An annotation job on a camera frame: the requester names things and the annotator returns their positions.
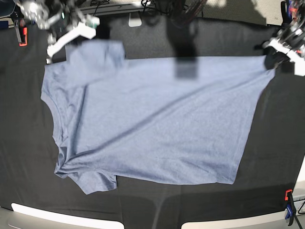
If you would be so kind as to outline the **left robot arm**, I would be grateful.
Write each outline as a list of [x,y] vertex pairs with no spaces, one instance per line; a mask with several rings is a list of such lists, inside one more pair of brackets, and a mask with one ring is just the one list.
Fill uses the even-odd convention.
[[264,65],[275,69],[284,62],[294,64],[294,74],[305,75],[305,2],[281,1],[281,28],[262,44],[266,50]]

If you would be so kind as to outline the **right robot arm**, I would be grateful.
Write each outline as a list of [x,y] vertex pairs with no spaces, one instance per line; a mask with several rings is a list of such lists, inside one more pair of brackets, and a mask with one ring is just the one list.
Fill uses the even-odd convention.
[[46,63],[66,44],[84,35],[84,15],[77,0],[2,0],[0,17],[10,19],[19,46],[28,42],[27,27],[36,24],[48,32]]

